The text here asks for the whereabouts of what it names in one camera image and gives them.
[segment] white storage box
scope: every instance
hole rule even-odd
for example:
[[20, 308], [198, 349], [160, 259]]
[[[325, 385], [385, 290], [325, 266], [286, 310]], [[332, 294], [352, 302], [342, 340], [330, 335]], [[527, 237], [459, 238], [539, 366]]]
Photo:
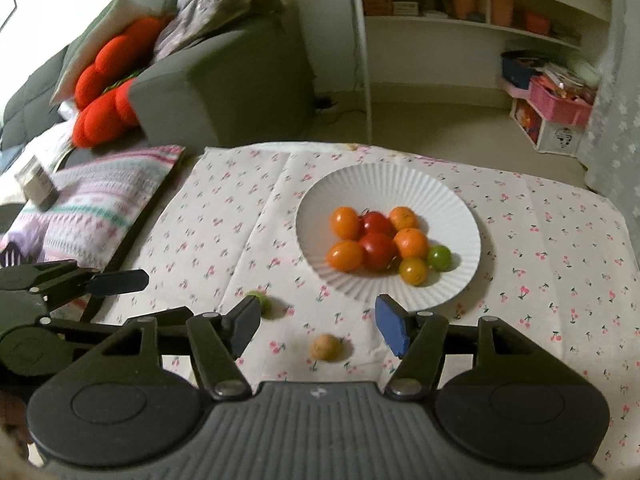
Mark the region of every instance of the white storage box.
[[418, 2], [394, 2], [394, 16], [417, 16]]
[[514, 99], [511, 117], [540, 153], [575, 156], [583, 128], [547, 121], [536, 107], [524, 99]]

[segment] tablecloth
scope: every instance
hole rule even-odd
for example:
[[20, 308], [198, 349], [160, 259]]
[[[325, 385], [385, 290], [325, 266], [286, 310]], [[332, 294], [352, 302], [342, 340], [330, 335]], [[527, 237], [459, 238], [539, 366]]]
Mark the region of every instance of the tablecloth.
[[[478, 272], [436, 310], [460, 324], [499, 316], [588, 378], [607, 397], [611, 415], [595, 463], [608, 474], [617, 471], [616, 478], [637, 478], [640, 273], [622, 215], [605, 198], [558, 182], [353, 149], [208, 151], [126, 263], [147, 270], [149, 286], [107, 303], [99, 320], [122, 323], [180, 305], [224, 313], [247, 291], [263, 290], [274, 301], [275, 319], [263, 320], [237, 361], [254, 386], [263, 380], [385, 384], [398, 360], [376, 329], [373, 305], [320, 280], [302, 257], [294, 220], [305, 192], [333, 170], [407, 164], [459, 195], [481, 232]], [[320, 333], [342, 338], [348, 358], [311, 359], [308, 347]], [[167, 366], [190, 373], [184, 357], [170, 357]]]

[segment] orange container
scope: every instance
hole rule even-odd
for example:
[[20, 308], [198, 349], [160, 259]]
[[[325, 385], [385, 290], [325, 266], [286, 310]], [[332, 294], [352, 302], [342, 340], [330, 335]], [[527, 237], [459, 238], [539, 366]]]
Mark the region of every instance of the orange container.
[[548, 36], [551, 30], [551, 21], [546, 16], [531, 12], [530, 10], [524, 11], [525, 27], [529, 32], [535, 32], [536, 34], [542, 34], [542, 36]]
[[453, 9], [456, 13], [456, 18], [464, 20], [470, 12], [476, 10], [476, 0], [453, 0]]
[[391, 16], [394, 0], [362, 0], [365, 16]]
[[491, 22], [500, 27], [511, 27], [513, 0], [491, 0]]

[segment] picture frame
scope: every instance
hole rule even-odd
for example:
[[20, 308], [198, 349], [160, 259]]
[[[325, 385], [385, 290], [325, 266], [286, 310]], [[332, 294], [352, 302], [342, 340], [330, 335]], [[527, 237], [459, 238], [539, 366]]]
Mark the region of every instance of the picture frame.
[[0, 32], [18, 8], [15, 0], [0, 0]]

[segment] orange cherry tomato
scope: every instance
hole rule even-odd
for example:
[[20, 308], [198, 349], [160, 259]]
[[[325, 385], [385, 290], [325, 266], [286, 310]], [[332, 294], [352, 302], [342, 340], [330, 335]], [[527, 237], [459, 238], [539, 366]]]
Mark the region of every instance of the orange cherry tomato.
[[351, 207], [339, 207], [331, 215], [331, 231], [342, 240], [357, 240], [360, 236], [360, 216]]
[[420, 229], [402, 229], [394, 242], [403, 258], [424, 258], [429, 252], [429, 241]]
[[335, 244], [326, 254], [326, 262], [341, 272], [351, 272], [362, 265], [364, 248], [354, 240], [344, 240]]
[[402, 229], [417, 229], [418, 218], [415, 213], [411, 211], [408, 207], [398, 206], [391, 210], [389, 213], [389, 220], [396, 228], [396, 231], [401, 231]]

